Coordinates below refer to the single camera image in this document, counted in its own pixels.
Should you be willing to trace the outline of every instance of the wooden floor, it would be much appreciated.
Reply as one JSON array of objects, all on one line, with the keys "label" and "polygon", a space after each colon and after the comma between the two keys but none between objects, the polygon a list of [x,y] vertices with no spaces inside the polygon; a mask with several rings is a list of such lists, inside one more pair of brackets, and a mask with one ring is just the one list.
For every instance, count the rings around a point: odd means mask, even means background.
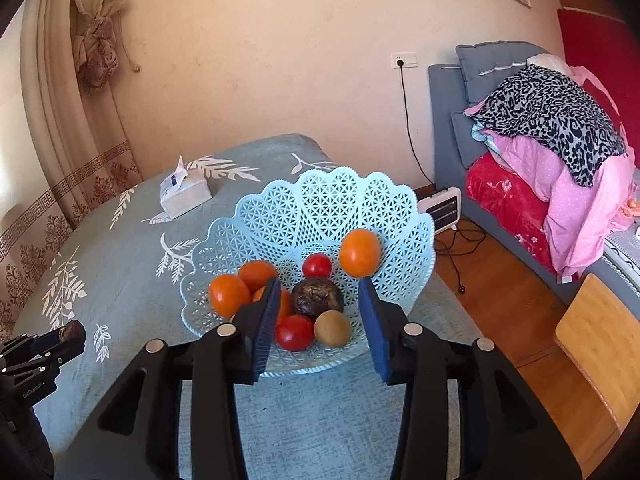
[{"label": "wooden floor", "polygon": [[[475,227],[464,220],[458,225]],[[449,245],[452,236],[448,230],[436,238]],[[459,235],[452,251],[469,251],[474,245]],[[564,305],[529,267],[489,235],[473,254],[458,256],[455,262],[465,294],[458,293],[458,279],[447,256],[437,257],[436,272],[482,333],[520,371],[588,476],[619,433],[598,395],[554,342]]]}]

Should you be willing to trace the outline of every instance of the white space heater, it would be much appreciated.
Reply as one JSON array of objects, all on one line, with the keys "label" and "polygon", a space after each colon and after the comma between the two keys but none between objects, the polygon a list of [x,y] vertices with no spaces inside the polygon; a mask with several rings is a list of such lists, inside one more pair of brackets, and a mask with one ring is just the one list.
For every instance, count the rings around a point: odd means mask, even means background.
[{"label": "white space heater", "polygon": [[418,201],[418,213],[429,213],[436,225],[436,234],[445,229],[457,229],[460,220],[460,190],[449,187]]}]

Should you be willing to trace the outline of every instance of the pink blanket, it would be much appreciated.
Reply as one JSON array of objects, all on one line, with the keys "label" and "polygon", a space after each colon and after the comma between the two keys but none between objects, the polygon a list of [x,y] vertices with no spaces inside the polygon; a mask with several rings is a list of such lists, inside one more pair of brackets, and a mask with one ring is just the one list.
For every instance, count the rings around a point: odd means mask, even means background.
[{"label": "pink blanket", "polygon": [[[583,86],[590,82],[601,91],[610,103],[607,108],[617,107],[602,83],[584,67],[574,68],[574,80]],[[594,99],[604,107],[599,96]],[[482,103],[468,108],[465,113],[478,110]],[[549,243],[551,261],[559,279],[568,282],[574,272],[583,270],[597,261],[604,250],[604,238],[610,232],[626,230],[633,219],[620,212],[634,191],[634,150],[628,145],[626,156],[610,156],[597,171],[593,187],[578,186],[569,169],[560,158],[535,139],[526,136],[513,138],[484,130],[492,136],[502,158],[522,179],[529,184],[536,196],[549,202],[549,210],[543,224]],[[625,139],[624,127],[620,133]]]}]

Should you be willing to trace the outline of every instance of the basket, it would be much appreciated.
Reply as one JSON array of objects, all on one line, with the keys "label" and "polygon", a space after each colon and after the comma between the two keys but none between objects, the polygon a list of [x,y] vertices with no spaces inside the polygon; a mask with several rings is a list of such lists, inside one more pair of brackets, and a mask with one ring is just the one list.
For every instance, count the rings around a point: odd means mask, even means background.
[{"label": "basket", "polygon": [[344,294],[351,340],[343,348],[316,342],[303,352],[274,343],[262,375],[317,372],[363,354],[368,345],[358,312],[358,280],[337,260],[341,240],[359,227],[375,232],[382,245],[380,267],[372,276],[378,295],[408,314],[433,271],[433,219],[417,212],[411,188],[395,186],[385,174],[361,178],[351,168],[336,168],[330,173],[306,171],[295,184],[270,182],[260,194],[242,197],[232,218],[218,218],[210,225],[207,239],[193,249],[194,271],[180,282],[183,323],[202,336],[224,321],[209,304],[213,277],[263,259],[275,265],[282,286],[291,290],[303,279],[304,259],[321,252],[331,258],[330,278]]}]

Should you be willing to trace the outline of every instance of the scalloped basket rim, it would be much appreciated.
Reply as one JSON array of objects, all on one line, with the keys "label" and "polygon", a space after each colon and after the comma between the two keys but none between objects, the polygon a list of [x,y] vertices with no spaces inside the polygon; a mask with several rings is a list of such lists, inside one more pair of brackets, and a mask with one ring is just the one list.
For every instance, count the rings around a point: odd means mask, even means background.
[{"label": "scalloped basket rim", "polygon": [[[212,229],[214,228],[215,225],[220,224],[222,222],[229,222],[229,223],[235,223],[235,220],[239,217],[239,211],[240,208],[242,206],[242,204],[248,200],[254,199],[254,200],[261,200],[263,199],[273,187],[276,186],[285,186],[285,187],[292,187],[292,186],[298,186],[300,184],[300,182],[303,179],[312,177],[314,175],[320,176],[323,180],[330,180],[330,177],[332,174],[335,173],[349,173],[351,176],[354,176],[356,179],[358,179],[359,181],[362,182],[368,182],[370,180],[373,180],[375,178],[380,178],[381,180],[383,180],[387,186],[389,187],[390,191],[393,194],[400,194],[402,192],[404,192],[405,194],[407,194],[410,197],[410,201],[411,201],[411,217],[412,218],[420,218],[421,221],[426,220],[428,222],[428,224],[430,225],[429,228],[429,244],[431,246],[433,246],[434,243],[434,238],[435,238],[435,226],[434,226],[434,222],[433,222],[433,218],[431,217],[431,215],[427,214],[427,213],[418,213],[417,211],[417,198],[415,196],[414,190],[411,189],[409,186],[406,186],[405,184],[394,184],[394,182],[391,180],[391,178],[385,174],[382,173],[381,171],[373,171],[372,173],[369,173],[366,177],[361,177],[358,175],[358,173],[353,169],[350,168],[349,166],[339,166],[338,168],[334,168],[333,170],[327,172],[327,171],[322,171],[322,170],[316,170],[316,169],[312,169],[312,170],[307,170],[304,171],[303,173],[301,173],[298,177],[298,179],[295,182],[290,182],[288,180],[284,180],[284,179],[277,179],[277,180],[272,180],[270,181],[265,187],[264,189],[260,192],[260,193],[251,193],[251,194],[247,194],[244,195],[242,197],[240,197],[240,199],[238,199],[238,202],[236,203],[236,207],[234,208],[234,214],[231,217],[220,217],[220,218],[216,218],[215,220],[213,220],[211,222],[211,224],[209,225],[208,229],[207,229],[207,238],[199,243],[197,243],[194,247],[193,247],[193,254],[196,253],[197,249],[201,246],[206,245],[210,238],[211,238],[211,234],[212,234]],[[415,297],[411,298],[409,307],[405,310],[405,313],[408,314],[411,309],[413,308],[415,301],[417,300],[418,296],[420,295],[420,293],[422,292],[422,290],[424,289],[424,287],[426,286],[427,282],[429,281],[429,278],[431,277],[432,273],[433,273],[433,269],[435,268],[435,257],[433,257],[430,260],[430,264],[429,264],[429,268],[427,269],[427,272],[425,273],[425,277],[422,280],[421,283],[419,283],[416,288],[415,288]],[[180,311],[180,318],[182,319],[182,323],[183,325],[191,332],[193,333],[193,335],[197,336],[197,337],[201,337],[201,335],[196,332],[190,325],[190,323],[187,322],[187,320],[185,319],[185,309],[187,309],[187,307],[189,306],[186,294],[184,292],[184,287],[186,286],[186,283],[190,280],[191,276],[193,276],[194,274],[196,274],[196,267],[194,264],[194,269],[192,272],[190,272],[189,274],[186,274],[185,276],[182,277],[182,279],[180,280],[180,296],[182,297],[182,301],[184,302],[184,306],[182,307],[181,311]],[[322,364],[322,365],[318,365],[315,367],[310,367],[310,368],[296,368],[296,369],[292,369],[288,372],[270,372],[268,370],[264,371],[261,374],[261,377],[283,377],[283,376],[289,376],[289,375],[299,375],[299,374],[307,374],[307,373],[313,373],[313,372],[318,372],[318,371],[322,371],[322,370],[326,370],[329,368],[332,368],[335,365],[338,364],[342,364],[344,362],[350,361],[351,359],[357,357],[358,355],[363,354],[364,352],[367,351],[367,349],[369,348],[369,345],[366,341],[366,339],[364,340],[364,344],[363,345],[359,345],[358,349],[361,349],[362,351],[360,351],[357,354],[350,354],[348,356],[345,356],[344,358],[341,357],[337,357],[334,359],[334,361],[331,364]]]}]

